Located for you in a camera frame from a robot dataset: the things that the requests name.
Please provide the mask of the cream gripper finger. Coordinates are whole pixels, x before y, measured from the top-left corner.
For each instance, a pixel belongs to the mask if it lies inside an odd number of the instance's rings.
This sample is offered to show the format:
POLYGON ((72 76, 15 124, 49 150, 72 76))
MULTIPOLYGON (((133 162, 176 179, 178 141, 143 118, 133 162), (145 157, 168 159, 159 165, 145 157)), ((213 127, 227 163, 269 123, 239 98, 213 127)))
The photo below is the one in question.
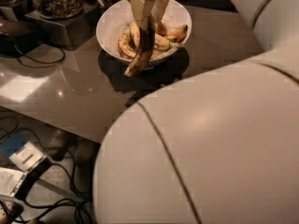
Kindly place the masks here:
POLYGON ((139 28, 148 30, 149 16, 155 0, 130 0, 134 20, 139 28))
POLYGON ((156 23, 159 23, 162 20, 168 3, 169 0, 155 0, 151 14, 156 23))

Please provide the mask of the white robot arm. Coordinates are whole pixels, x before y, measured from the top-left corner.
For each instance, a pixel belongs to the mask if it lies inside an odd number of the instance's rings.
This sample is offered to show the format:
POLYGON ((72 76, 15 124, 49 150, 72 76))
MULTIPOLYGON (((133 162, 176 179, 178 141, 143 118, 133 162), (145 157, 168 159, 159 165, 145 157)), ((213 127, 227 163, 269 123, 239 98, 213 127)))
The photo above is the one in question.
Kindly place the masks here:
POLYGON ((142 98, 93 175, 97 224, 299 224, 299 0, 232 0, 252 58, 142 98))

